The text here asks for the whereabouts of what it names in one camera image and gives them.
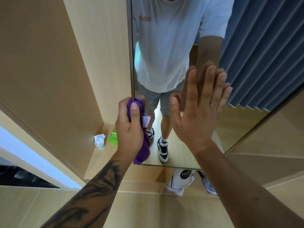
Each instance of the purple cloth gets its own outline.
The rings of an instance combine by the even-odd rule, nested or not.
[[[139,106],[139,110],[140,110],[140,125],[142,127],[142,130],[143,130],[143,144],[142,144],[142,147],[141,149],[139,150],[139,152],[137,153],[134,161],[133,161],[133,164],[134,165],[140,165],[142,164],[143,161],[146,161],[150,155],[150,139],[149,139],[149,136],[147,135],[146,133],[146,130],[147,128],[146,127],[143,127],[142,125],[142,117],[144,116],[145,114],[145,108],[144,106],[142,105],[142,101],[135,98],[135,100],[133,99],[130,99],[130,101],[128,102],[128,116],[129,116],[129,119],[131,121],[131,104],[132,102],[136,102]]]

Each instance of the mirror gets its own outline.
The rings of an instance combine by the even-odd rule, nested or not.
[[[207,61],[233,87],[213,136],[222,152],[280,107],[304,82],[301,9],[300,0],[132,0],[134,90],[148,102],[154,143],[174,133],[170,94]]]

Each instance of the black and white sneaker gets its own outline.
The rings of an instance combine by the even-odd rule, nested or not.
[[[161,137],[157,140],[157,146],[159,151],[159,160],[162,163],[166,163],[169,159],[169,153],[168,153],[168,142],[162,143]]]
[[[150,139],[150,143],[152,143],[152,139],[154,138],[154,129],[152,128],[152,133],[150,133],[149,131],[146,131],[147,135],[149,136]]]

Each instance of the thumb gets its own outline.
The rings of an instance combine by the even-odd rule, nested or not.
[[[171,122],[172,122],[173,130],[176,130],[181,126],[179,102],[176,97],[170,98],[170,113],[171,113]]]
[[[136,102],[132,102],[131,104],[131,129],[141,128],[140,126],[140,111],[138,104]]]

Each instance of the tissue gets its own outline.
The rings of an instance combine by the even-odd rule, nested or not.
[[[98,134],[96,136],[94,136],[95,138],[95,145],[98,147],[98,149],[103,149],[104,148],[104,138],[105,135],[104,134]]]

